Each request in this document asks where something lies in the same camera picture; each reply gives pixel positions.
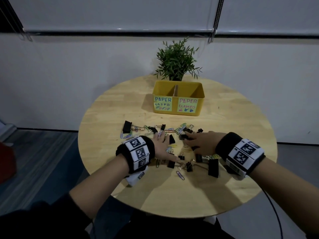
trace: green plant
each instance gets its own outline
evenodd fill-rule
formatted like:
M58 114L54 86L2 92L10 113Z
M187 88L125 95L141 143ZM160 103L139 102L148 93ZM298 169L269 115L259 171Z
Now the green plant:
M186 48L185 43L188 38L184 38L183 41L175 42L173 41L173 45L167 45L167 42L163 44L165 45L165 49L160 49L157 52L157 59L161 61L156 70L156 75L162 76L162 80L165 78L169 78L169 80L179 80L181 81L184 74L188 71L191 73L192 77L198 78L199 72L201 72L201 68L195 68L194 62L196 60L193 58L193 54L198 50L194 50L194 47Z

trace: wooden table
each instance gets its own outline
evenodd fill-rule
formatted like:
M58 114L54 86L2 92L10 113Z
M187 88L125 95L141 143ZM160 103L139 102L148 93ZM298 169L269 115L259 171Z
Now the wooden table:
M79 129L78 146L90 174L114 158L125 120L137 126L166 124L166 128L177 128L187 123L195 126L194 131L202 128L204 132L236 132L260 145L267 157L277 161L277 144L271 125L260 109L243 95L216 81L198 78L205 91L198 117L157 114L153 112L152 97L156 80L156 76L150 75L122 82L99 96L86 111ZM194 79L185 76L183 81ZM183 149L185 159L193 159L193 152L183 148L176 134L174 138L178 144L174 153L177 155ZM177 167L170 169L160 165L156 168L153 162L134 187L129 187L124 179L112 196L156 215L194 218L234 209L261 191L250 177L237 180L221 164L219 178L208 176L203 168L193 168L193 172L180 170L185 177L181 180Z

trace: forearm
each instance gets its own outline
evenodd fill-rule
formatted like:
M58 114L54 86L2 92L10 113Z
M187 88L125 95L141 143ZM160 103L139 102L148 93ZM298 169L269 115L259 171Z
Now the forearm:
M319 189L265 158L249 175L305 233L319 234Z
M129 166L122 154L95 171L70 191L70 196L80 209L93 219L100 207L122 179L128 175Z

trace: floor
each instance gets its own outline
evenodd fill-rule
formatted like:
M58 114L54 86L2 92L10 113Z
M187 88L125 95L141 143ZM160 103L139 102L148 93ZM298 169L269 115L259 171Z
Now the floor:
M28 208L33 202L52 203L88 176L78 152L77 133L17 130L13 142L18 173L0 185L0 215ZM319 147L278 145L278 163L319 187ZM284 238L304 233L273 202ZM110 197L95 219L97 238L113 238L133 209ZM222 229L237 239L280 238L273 209L263 193L237 209L218 215Z

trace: yellow box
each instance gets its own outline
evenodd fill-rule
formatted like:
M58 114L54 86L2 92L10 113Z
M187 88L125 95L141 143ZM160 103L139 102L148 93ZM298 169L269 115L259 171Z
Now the yellow box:
M174 95L178 85L177 96ZM205 94L199 82L158 80L153 90L155 113L199 116Z

